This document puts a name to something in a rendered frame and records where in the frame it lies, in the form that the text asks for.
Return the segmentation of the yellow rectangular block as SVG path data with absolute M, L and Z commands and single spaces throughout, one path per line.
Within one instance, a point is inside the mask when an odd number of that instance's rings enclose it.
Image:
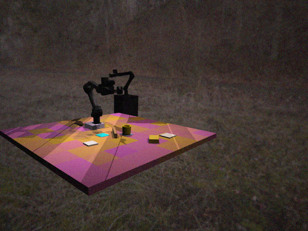
M 149 135 L 149 143 L 159 143 L 158 135 Z

